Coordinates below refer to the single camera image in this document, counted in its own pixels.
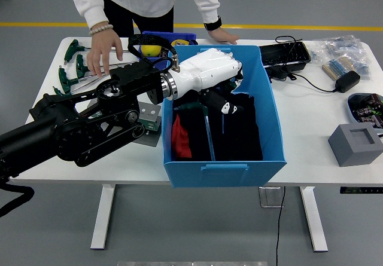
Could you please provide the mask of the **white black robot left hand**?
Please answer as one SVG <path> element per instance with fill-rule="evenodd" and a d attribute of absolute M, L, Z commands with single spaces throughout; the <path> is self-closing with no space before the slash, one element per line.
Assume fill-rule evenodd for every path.
<path fill-rule="evenodd" d="M 166 79 L 169 100 L 196 91 L 198 101 L 217 112 L 231 115 L 243 111 L 224 97 L 236 90 L 244 79 L 242 63 L 232 53 L 209 48 L 181 62 L 180 71 L 169 70 Z"/>

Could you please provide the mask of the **person's right hand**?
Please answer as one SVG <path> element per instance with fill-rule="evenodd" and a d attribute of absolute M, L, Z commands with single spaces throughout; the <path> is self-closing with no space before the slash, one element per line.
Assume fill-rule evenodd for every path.
<path fill-rule="evenodd" d="M 92 44 L 87 54 L 87 67 L 93 76 L 101 77 L 101 66 L 106 75 L 110 74 L 110 53 L 114 49 L 119 61 L 123 59 L 123 47 L 120 38 L 113 29 L 105 29 L 92 35 Z"/>

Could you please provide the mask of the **person's left hand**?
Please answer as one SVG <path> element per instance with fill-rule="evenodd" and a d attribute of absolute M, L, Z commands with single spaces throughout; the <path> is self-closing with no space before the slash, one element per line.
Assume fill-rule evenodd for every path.
<path fill-rule="evenodd" d="M 238 35 L 229 33 L 222 27 L 219 27 L 215 30 L 208 31 L 208 35 L 217 42 L 224 42 L 224 43 L 229 43 L 232 45 L 237 44 L 237 40 L 239 39 Z"/>

